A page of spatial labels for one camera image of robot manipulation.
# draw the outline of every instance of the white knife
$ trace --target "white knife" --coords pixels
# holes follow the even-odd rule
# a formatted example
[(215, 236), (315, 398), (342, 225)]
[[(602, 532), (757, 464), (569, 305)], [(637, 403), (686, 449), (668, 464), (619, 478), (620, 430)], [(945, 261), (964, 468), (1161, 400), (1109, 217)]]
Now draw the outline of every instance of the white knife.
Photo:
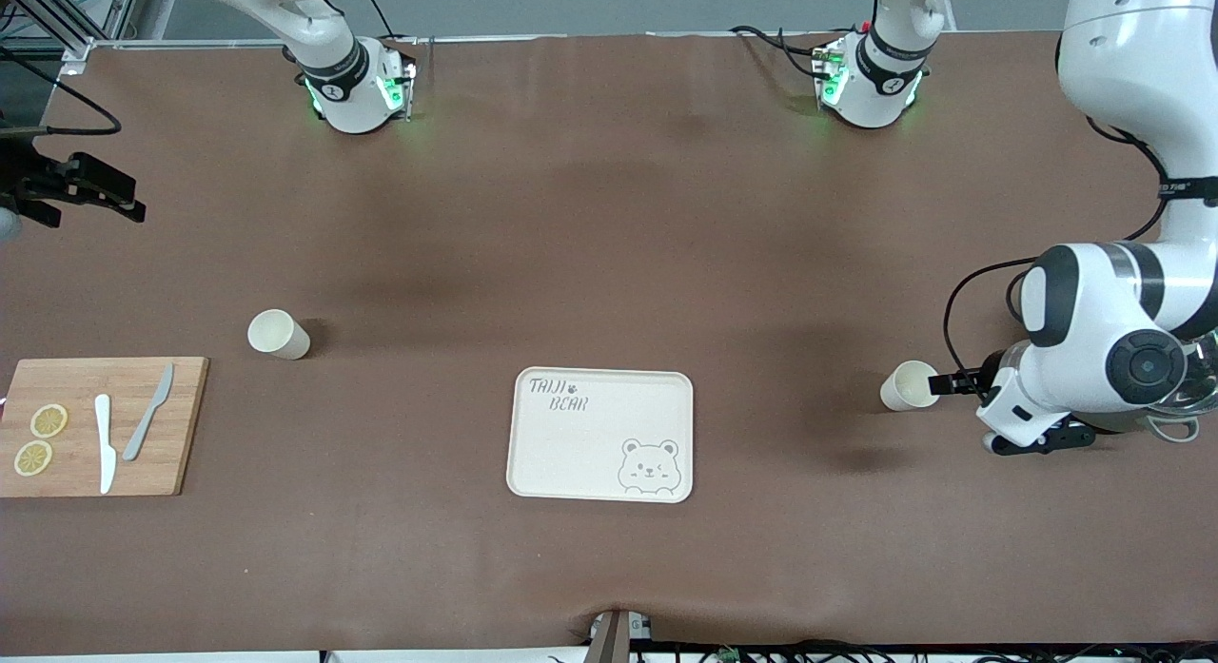
[(164, 374), (161, 375), (161, 384), (152, 392), (152, 402), (149, 403), (149, 410), (144, 412), (140, 424), (135, 425), (135, 434), (132, 435), (130, 441), (127, 442), (127, 448), (123, 450), (123, 461), (135, 461), (135, 456), (140, 455), (140, 447), (144, 446), (144, 435), (149, 434), (149, 425), (152, 423), (152, 414), (164, 403), (164, 400), (169, 399), (169, 385), (172, 384), (173, 362), (171, 361), (164, 367)]
[(97, 445), (101, 450), (101, 494), (110, 494), (114, 483), (114, 466), (118, 452), (110, 446), (110, 395), (100, 394), (93, 402), (97, 412)]

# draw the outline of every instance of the brown table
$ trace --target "brown table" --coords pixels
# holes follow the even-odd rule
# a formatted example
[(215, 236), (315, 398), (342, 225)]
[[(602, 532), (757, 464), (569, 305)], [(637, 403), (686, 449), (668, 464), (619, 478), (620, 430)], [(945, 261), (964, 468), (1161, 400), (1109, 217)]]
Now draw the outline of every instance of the brown table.
[[(609, 607), (715, 642), (1213, 639), (1218, 439), (1000, 458), (970, 399), (876, 396), (949, 367), (957, 278), (1153, 207), (1054, 39), (944, 38), (879, 132), (727, 38), (436, 46), (415, 121), (368, 136), (274, 50), (95, 52), (74, 82), (125, 129), (40, 146), (138, 177), (149, 221), (6, 246), (0, 368), (212, 368), (180, 497), (0, 505), (0, 653), (557, 645)], [(1018, 336), (1006, 279), (960, 302), (968, 361)], [(313, 319), (308, 360), (246, 346), (273, 306)], [(691, 498), (513, 496), (536, 364), (691, 377)]]

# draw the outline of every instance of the bear drawing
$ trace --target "bear drawing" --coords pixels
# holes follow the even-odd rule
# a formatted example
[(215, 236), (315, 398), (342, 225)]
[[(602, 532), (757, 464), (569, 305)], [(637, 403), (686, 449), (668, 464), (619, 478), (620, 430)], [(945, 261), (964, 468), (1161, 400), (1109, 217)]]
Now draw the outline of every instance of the bear drawing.
[(618, 481), (626, 491), (638, 490), (643, 494), (659, 494), (681, 486), (681, 470), (677, 470), (677, 442), (665, 440), (659, 446), (644, 445), (638, 440), (626, 440), (621, 445), (626, 455), (618, 470)]

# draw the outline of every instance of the paper cup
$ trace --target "paper cup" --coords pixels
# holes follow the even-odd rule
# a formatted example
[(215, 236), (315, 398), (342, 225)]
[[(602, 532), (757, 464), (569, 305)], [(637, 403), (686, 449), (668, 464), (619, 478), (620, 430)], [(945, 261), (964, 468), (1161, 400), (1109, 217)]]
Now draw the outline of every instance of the paper cup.
[(893, 370), (883, 386), (879, 386), (879, 399), (892, 411), (914, 411), (932, 406), (939, 401), (939, 395), (931, 394), (927, 378), (938, 374), (928, 363), (906, 361)]
[(278, 308), (255, 316), (250, 322), (250, 329), (246, 330), (246, 339), (250, 346), (262, 353), (287, 361), (304, 356), (309, 347), (308, 333), (304, 333), (291, 314)]

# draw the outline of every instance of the yellow lemon slice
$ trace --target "yellow lemon slice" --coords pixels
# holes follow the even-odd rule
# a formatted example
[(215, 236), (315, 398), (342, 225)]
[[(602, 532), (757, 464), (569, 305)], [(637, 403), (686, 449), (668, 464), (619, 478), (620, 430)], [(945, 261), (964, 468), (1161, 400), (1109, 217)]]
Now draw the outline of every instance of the yellow lemon slice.
[(22, 478), (37, 475), (51, 464), (51, 455), (55, 451), (51, 445), (43, 440), (26, 442), (26, 446), (17, 450), (17, 457), (12, 459), (12, 467)]
[(29, 419), (29, 431), (35, 438), (54, 438), (68, 427), (68, 410), (57, 403), (48, 403)]

